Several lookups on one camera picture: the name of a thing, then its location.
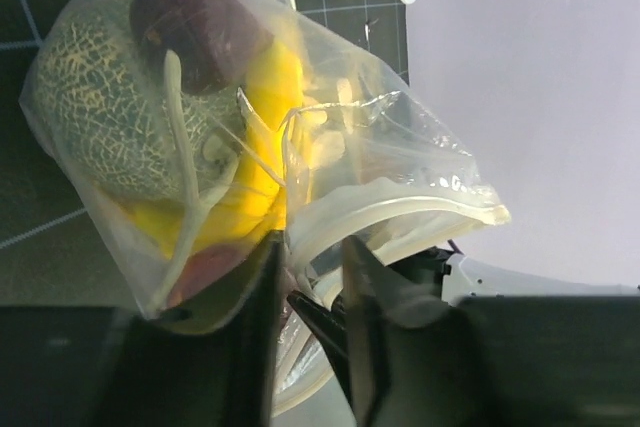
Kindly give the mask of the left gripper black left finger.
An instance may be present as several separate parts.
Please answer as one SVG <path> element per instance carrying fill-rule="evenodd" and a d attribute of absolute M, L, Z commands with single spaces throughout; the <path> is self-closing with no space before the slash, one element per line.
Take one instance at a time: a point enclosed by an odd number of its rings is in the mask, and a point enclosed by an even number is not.
<path fill-rule="evenodd" d="M 283 243 L 155 320 L 116 307 L 1 311 L 5 426 L 266 426 Z"/>

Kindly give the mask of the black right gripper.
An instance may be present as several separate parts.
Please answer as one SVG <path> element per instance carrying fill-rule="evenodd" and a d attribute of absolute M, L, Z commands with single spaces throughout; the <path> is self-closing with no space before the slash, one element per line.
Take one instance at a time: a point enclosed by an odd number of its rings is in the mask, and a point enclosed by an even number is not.
<path fill-rule="evenodd" d="M 425 285 L 429 293 L 441 298 L 444 276 L 450 274 L 446 261 L 450 251 L 432 247 L 389 265 L 409 281 Z M 316 302 L 309 295 L 294 290 L 287 302 L 321 344 L 346 397 L 351 396 L 345 308 L 342 297 L 342 273 L 332 272 L 325 277 L 333 289 L 327 300 Z"/>

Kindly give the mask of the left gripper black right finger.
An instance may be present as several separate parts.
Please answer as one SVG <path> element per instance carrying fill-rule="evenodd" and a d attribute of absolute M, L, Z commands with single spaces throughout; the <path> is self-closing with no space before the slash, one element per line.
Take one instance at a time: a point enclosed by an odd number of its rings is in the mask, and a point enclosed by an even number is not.
<path fill-rule="evenodd" d="M 360 426 L 635 426 L 635 295 L 473 293 L 444 301 L 342 244 Z"/>

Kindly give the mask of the red apple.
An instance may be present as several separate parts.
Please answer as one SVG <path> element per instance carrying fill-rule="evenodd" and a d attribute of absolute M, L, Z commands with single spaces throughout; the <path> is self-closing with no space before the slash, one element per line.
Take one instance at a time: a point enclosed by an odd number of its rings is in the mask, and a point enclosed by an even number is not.
<path fill-rule="evenodd" d="M 178 55 L 182 91 L 192 95 L 241 81 L 273 42 L 239 0 L 132 0 L 129 24 L 149 68 L 160 69 L 169 50 Z"/>
<path fill-rule="evenodd" d="M 243 244 L 219 243 L 193 254 L 172 287 L 166 306 L 179 305 L 227 275 L 246 259 L 248 252 Z"/>

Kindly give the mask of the yellow banana bunch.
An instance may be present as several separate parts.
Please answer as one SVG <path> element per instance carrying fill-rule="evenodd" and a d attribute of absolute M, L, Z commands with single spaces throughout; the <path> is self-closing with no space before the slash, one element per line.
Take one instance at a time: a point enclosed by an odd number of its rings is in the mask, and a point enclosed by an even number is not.
<path fill-rule="evenodd" d="M 300 58 L 275 41 L 249 66 L 239 94 L 246 133 L 222 193 L 198 191 L 193 161 L 185 163 L 187 201 L 136 201 L 124 215 L 149 236 L 166 259 L 186 255 L 189 263 L 218 254 L 247 254 L 270 230 L 285 225 L 286 188 L 282 142 L 286 117 L 306 102 Z"/>

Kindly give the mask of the green netted melon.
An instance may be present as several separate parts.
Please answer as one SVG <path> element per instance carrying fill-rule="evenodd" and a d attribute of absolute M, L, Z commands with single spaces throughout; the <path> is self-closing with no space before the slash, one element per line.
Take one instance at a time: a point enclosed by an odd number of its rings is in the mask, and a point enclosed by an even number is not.
<path fill-rule="evenodd" d="M 119 198 L 175 200 L 166 151 L 161 68 L 148 67 L 129 24 L 132 0 L 71 0 L 33 71 L 33 106 L 76 161 Z M 198 179 L 213 186 L 239 161 L 246 121 L 241 81 L 205 95 L 182 91 Z"/>

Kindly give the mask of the clear polka dot zip bag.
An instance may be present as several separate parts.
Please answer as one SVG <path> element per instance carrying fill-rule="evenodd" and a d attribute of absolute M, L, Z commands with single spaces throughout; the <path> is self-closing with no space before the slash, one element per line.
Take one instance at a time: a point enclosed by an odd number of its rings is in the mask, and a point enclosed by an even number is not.
<path fill-rule="evenodd" d="M 297 11 L 293 0 L 239 1 L 273 42 L 300 58 L 304 72 L 307 100 L 287 115 L 282 142 L 285 225 L 270 230 L 284 235 L 288 288 L 298 288 L 316 302 L 327 300 L 333 289 L 325 277 L 342 273 L 339 246 L 351 235 L 392 263 L 509 221 L 496 191 L 481 179 L 472 153 L 384 61 Z M 164 258 L 121 209 L 129 202 L 154 200 L 119 198 L 105 190 L 34 108 L 34 65 L 49 33 L 26 76 L 20 97 L 24 115 L 79 193 L 140 312 L 157 318 L 170 309 L 167 299 L 187 257 Z M 184 165 L 194 162 L 194 153 L 175 52 L 166 53 L 160 72 L 169 121 L 166 154 L 178 186 L 177 198 L 163 201 L 183 205 Z"/>

